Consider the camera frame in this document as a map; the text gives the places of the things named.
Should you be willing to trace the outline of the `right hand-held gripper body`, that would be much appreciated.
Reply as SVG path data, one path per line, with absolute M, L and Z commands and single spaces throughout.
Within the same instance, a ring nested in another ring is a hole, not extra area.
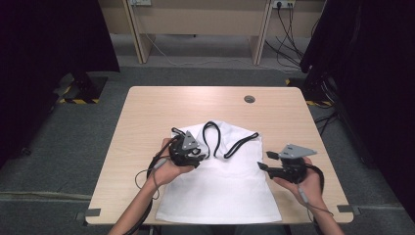
M 273 167 L 279 178 L 292 183 L 300 183 L 306 176 L 304 157 L 316 155 L 315 150 L 302 146 L 288 144 L 280 153 L 281 167 Z

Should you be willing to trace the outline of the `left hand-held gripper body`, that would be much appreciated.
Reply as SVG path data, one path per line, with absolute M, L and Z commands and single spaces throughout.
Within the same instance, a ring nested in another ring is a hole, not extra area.
M 173 142 L 168 147 L 170 159 L 178 166 L 188 165 L 188 161 L 193 159 L 191 152 L 199 148 L 199 143 L 190 131 L 173 130 L 173 133 Z

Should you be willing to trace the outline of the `white tank top black trim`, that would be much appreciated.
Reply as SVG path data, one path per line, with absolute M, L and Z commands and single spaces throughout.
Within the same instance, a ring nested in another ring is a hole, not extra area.
M 256 224 L 282 216 L 259 168 L 259 133 L 215 120 L 187 126 L 205 158 L 167 184 L 156 219 L 191 224 Z

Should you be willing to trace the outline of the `person's left hand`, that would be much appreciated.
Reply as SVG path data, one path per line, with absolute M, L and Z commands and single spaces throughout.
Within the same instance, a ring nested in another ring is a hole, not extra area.
M 166 162 L 151 173 L 150 178 L 144 184 L 144 188 L 156 191 L 160 186 L 170 183 L 180 174 L 188 173 L 194 169 L 191 165 L 177 166 L 169 159 L 168 145 L 171 142 L 171 138 L 162 140 L 161 150 L 157 153 L 157 157 L 165 158 Z

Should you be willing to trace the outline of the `person's right hand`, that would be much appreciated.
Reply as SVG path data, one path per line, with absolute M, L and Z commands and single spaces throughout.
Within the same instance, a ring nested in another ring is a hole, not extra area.
M 310 206 L 325 207 L 327 209 L 322 198 L 320 176 L 315 170 L 309 168 L 305 180 L 300 184 L 294 184 L 279 177 L 274 177 L 273 181 L 289 190 L 297 201 L 308 210 Z

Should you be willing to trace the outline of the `yellow black hazard tape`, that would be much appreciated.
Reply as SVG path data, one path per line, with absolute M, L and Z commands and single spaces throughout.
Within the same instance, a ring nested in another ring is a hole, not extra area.
M 69 99 L 63 98 L 59 101 L 60 104 L 76 104 L 76 105 L 85 105 L 85 104 L 98 104 L 99 99 Z
M 333 107 L 333 104 L 331 102 L 326 101 L 306 101 L 306 104 L 309 106 L 315 106 L 322 109 L 328 109 Z

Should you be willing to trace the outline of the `black metal stand base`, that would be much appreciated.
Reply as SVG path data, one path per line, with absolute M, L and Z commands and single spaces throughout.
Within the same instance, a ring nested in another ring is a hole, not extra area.
M 308 74 L 305 78 L 290 77 L 286 80 L 286 85 L 298 88 L 306 101 L 334 103 L 335 100 L 330 94 L 327 79 L 328 76 L 325 74 Z
M 107 80 L 106 76 L 85 73 L 81 77 L 74 77 L 68 73 L 60 80 L 59 86 L 55 90 L 59 96 L 58 102 L 63 98 L 100 100 Z

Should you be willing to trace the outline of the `black curtain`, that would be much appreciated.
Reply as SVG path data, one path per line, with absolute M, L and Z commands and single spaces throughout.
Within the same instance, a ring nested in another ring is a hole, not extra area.
M 362 160 L 415 221 L 415 0 L 326 0 L 300 62 L 331 78 Z
M 0 0 L 0 167 L 30 142 L 65 75 L 118 70 L 98 0 Z

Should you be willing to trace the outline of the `beige wooden desk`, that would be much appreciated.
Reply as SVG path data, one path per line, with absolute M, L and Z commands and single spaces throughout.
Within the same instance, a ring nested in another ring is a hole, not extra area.
M 150 56 L 158 34 L 245 36 L 252 61 L 261 60 L 265 38 L 284 33 L 308 37 L 328 0 L 296 0 L 293 9 L 273 9 L 273 0 L 152 0 L 131 6 L 128 0 L 98 0 L 108 30 L 132 35 L 140 64 Z

